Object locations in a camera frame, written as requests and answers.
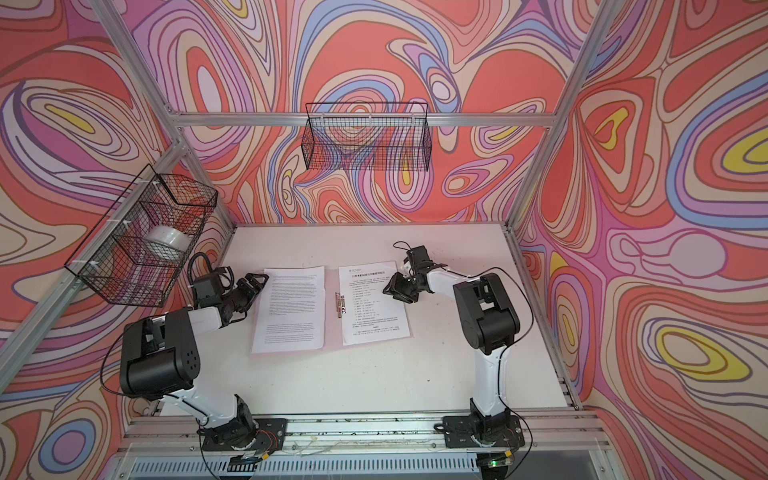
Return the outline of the printed paper sheet bottom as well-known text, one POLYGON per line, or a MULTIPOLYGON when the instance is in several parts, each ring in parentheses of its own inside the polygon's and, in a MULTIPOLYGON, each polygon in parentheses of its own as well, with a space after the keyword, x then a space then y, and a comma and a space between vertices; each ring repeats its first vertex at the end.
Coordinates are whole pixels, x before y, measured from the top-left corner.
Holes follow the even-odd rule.
POLYGON ((339 268, 344 346, 411 336, 405 304, 383 293, 395 273, 394 261, 339 268))

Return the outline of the printed paper sheet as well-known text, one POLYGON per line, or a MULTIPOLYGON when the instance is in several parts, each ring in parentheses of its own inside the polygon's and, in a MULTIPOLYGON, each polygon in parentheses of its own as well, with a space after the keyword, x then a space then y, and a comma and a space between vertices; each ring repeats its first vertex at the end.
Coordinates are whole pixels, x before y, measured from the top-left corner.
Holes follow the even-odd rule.
POLYGON ((395 273, 394 261, 339 268, 344 346, 411 336, 405 304, 383 293, 395 273))
POLYGON ((325 268, 273 268, 259 296, 251 353, 319 350, 325 343, 325 268))

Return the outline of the printed paper sheet top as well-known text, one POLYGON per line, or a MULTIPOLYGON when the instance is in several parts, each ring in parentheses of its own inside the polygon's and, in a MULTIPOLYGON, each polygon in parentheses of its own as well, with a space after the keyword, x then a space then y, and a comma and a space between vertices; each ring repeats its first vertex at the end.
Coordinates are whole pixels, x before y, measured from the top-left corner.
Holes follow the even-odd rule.
POLYGON ((273 268, 259 296, 251 353, 319 350, 325 343, 325 268, 273 268))

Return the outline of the pink folder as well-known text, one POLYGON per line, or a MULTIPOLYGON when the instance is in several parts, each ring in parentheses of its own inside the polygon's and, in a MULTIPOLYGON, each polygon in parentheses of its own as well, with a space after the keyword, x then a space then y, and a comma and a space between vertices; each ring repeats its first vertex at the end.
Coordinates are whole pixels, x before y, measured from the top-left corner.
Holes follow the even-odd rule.
POLYGON ((335 293, 340 291, 339 268, 325 268, 325 292, 326 292, 326 314, 325 314, 325 343, 319 350, 338 350, 343 347, 342 321, 337 318, 335 308, 335 293))

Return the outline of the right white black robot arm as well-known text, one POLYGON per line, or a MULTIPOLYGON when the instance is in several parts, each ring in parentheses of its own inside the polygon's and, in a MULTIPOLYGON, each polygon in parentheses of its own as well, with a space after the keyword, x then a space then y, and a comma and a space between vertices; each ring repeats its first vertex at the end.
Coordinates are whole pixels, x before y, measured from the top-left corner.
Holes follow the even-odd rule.
POLYGON ((439 265, 409 276, 397 271, 383 293, 406 304, 422 293, 444 295, 455 302, 460 326, 475 350, 475 385, 470 399, 469 425, 461 431, 488 442, 510 427, 513 414, 507 404, 505 355, 520 333, 521 321, 498 275, 467 276, 439 265))

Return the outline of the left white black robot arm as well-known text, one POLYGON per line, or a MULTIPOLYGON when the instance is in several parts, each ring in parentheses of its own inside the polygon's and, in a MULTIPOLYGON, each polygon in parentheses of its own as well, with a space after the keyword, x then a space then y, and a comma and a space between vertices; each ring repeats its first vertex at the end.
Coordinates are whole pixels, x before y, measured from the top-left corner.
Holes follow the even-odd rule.
POLYGON ((197 340, 244 320, 269 276, 248 273, 224 285, 224 274, 231 273, 216 269, 193 280, 191 307, 124 329, 119 383, 127 397, 161 400, 192 415, 205 445, 245 450, 256 440, 257 423, 239 395, 199 378, 213 360, 203 357, 197 340))

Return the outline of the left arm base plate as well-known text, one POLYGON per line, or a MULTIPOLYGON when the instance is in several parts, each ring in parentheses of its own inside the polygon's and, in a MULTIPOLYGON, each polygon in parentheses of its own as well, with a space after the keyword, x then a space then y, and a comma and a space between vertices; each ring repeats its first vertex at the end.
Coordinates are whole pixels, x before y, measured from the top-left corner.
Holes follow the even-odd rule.
POLYGON ((286 418, 253 417, 249 421, 235 418, 217 427, 199 428, 198 434, 206 452, 274 452, 283 448, 287 425, 286 418))

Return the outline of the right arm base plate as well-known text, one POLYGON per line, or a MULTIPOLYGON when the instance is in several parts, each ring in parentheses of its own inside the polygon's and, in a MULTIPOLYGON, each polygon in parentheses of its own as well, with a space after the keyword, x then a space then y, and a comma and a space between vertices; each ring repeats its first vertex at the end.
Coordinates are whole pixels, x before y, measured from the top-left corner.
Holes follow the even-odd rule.
POLYGON ((433 429, 443 435, 448 448, 506 448, 512 452, 526 445, 520 419, 502 413, 480 417, 444 416, 433 429))

